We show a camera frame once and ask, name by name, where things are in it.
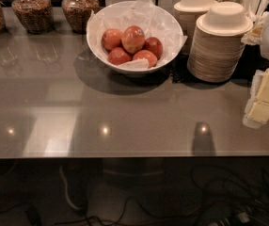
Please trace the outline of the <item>rear stack of paper bowls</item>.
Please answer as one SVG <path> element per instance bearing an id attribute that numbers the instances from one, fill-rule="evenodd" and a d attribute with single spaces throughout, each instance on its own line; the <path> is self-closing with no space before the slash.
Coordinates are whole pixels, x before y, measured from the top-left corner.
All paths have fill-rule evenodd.
<path id="1" fill-rule="evenodd" d="M 173 15 L 179 22 L 183 34 L 187 37 L 182 48 L 185 55 L 190 52 L 198 17 L 205 14 L 214 3 L 214 0 L 180 0 L 174 5 Z"/>

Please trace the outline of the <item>bundle of white plastic cutlery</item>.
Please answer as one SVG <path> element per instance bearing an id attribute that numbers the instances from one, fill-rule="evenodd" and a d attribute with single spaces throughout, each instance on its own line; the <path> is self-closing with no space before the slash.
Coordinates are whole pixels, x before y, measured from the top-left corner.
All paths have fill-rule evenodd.
<path id="1" fill-rule="evenodd" d="M 216 0 L 218 2 L 235 2 L 241 4 L 245 9 L 245 14 L 253 22 L 253 27 L 246 32 L 242 38 L 242 42 L 247 45 L 261 44 L 261 31 L 264 21 L 269 15 L 266 11 L 269 0 Z"/>

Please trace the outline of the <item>middle glass jar of grains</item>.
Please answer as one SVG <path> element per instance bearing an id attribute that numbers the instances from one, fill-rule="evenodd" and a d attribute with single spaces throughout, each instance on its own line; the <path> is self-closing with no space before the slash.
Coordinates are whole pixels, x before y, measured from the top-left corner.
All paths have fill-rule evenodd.
<path id="1" fill-rule="evenodd" d="M 11 7 L 28 33 L 44 34 L 53 29 L 51 0 L 14 0 Z"/>

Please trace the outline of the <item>right glass jar of grains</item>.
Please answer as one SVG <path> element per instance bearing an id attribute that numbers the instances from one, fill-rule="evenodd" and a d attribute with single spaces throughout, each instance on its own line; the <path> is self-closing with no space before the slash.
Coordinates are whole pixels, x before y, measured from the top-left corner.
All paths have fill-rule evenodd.
<path id="1" fill-rule="evenodd" d="M 99 10 L 100 4 L 99 0 L 62 0 L 61 7 L 71 30 L 85 34 L 90 15 Z"/>

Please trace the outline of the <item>front stack of paper bowls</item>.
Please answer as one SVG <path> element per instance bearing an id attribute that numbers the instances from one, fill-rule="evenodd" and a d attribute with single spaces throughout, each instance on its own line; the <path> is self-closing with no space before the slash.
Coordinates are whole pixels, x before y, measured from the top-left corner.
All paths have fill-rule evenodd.
<path id="1" fill-rule="evenodd" d="M 242 5 L 220 2 L 196 21 L 188 71 L 209 83 L 229 80 L 245 49 L 242 36 L 253 26 Z"/>

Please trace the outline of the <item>red apple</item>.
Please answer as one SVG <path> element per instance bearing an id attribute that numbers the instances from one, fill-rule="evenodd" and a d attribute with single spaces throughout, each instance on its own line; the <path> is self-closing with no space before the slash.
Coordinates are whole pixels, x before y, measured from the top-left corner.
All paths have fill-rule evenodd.
<path id="1" fill-rule="evenodd" d="M 121 38 L 124 49 L 131 55 L 141 50 L 145 44 L 145 33 L 137 25 L 125 29 Z"/>
<path id="2" fill-rule="evenodd" d="M 116 47 L 108 54 L 107 60 L 114 65 L 120 65 L 131 61 L 132 57 L 123 47 Z"/>
<path id="3" fill-rule="evenodd" d="M 163 44 L 156 37 L 147 38 L 145 40 L 144 48 L 153 52 L 158 59 L 160 59 L 163 54 Z"/>
<path id="4" fill-rule="evenodd" d="M 102 46 L 105 50 L 111 51 L 121 46 L 122 32 L 116 28 L 109 28 L 103 32 Z"/>
<path id="5" fill-rule="evenodd" d="M 157 64 L 156 55 L 149 50 L 140 50 L 134 54 L 133 60 L 146 59 L 149 62 L 149 68 L 155 67 Z"/>

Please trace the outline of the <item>stack of paper bowls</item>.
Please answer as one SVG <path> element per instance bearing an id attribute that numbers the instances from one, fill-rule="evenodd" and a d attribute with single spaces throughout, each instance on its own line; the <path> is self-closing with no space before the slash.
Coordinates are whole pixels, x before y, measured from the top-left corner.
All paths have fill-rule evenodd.
<path id="1" fill-rule="evenodd" d="M 245 49 L 242 36 L 253 26 L 242 5 L 220 2 L 196 21 L 188 71 L 209 83 L 229 80 Z"/>
<path id="2" fill-rule="evenodd" d="M 214 0 L 180 0 L 174 5 L 173 15 L 179 22 L 183 34 L 187 37 L 182 48 L 185 55 L 190 52 L 198 17 L 205 14 L 214 3 Z"/>

